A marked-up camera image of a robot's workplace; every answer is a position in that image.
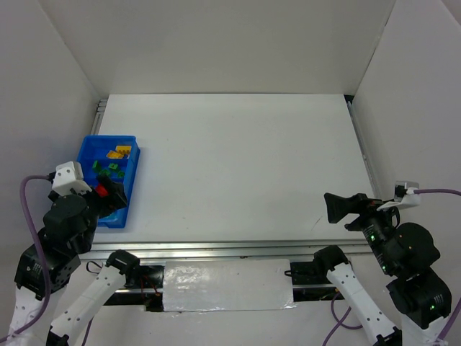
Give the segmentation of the red rounded lego brick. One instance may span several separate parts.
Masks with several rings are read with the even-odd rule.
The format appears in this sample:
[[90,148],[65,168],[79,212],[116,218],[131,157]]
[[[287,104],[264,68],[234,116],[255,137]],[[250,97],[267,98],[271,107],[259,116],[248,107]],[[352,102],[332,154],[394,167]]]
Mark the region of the red rounded lego brick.
[[101,198],[107,197],[109,194],[107,189],[102,184],[98,184],[95,188],[95,191],[97,192],[98,196],[100,196]]

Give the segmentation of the yellow studded lego plate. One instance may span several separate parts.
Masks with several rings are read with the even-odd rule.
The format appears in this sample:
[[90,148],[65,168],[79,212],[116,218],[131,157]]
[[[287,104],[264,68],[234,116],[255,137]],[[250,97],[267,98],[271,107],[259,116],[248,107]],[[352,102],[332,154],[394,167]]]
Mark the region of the yellow studded lego plate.
[[122,154],[122,153],[119,153],[119,152],[116,152],[116,151],[109,151],[106,154],[106,157],[108,159],[121,160],[121,159],[128,159],[130,157],[130,155],[129,154]]

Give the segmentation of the long yellow lego brick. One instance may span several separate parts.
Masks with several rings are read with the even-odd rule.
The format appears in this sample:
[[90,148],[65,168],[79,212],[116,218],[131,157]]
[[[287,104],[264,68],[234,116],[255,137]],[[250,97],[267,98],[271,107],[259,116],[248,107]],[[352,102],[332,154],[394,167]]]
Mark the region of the long yellow lego brick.
[[115,151],[122,155],[130,154],[132,146],[116,146]]

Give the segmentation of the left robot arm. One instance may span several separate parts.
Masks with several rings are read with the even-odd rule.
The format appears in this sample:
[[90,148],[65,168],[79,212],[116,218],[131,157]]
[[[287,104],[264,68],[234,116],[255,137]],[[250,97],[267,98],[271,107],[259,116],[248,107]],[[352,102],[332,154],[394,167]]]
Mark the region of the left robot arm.
[[[59,192],[61,177],[55,172],[31,175],[21,182],[19,198],[33,243],[17,265],[14,313],[8,334],[1,338],[4,345],[74,345],[81,333],[89,332],[93,318],[117,290],[154,286],[140,259],[118,249],[84,292],[59,317],[54,316],[72,274],[81,265],[80,256],[91,249],[98,220],[127,205],[123,184],[108,176],[99,175],[93,187],[72,177],[70,188]],[[28,182],[44,179],[53,185],[52,205],[43,217],[43,227],[36,229],[26,189]]]

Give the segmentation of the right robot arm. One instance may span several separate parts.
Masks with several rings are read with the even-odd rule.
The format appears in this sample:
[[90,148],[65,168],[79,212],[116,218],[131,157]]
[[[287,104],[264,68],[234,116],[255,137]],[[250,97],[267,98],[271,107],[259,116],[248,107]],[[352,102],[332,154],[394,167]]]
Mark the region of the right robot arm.
[[423,226],[393,224],[400,209],[420,205],[419,190],[407,188],[389,201],[362,193],[349,198],[326,193],[324,200],[329,223],[338,223],[349,214],[357,215],[345,226],[346,230],[363,233],[380,269],[393,278],[387,290],[400,313],[400,327],[371,299],[338,246],[328,246],[314,255],[319,273],[339,289],[363,326],[369,343],[445,345],[456,313],[451,311],[450,289],[431,268],[440,258],[440,252]]

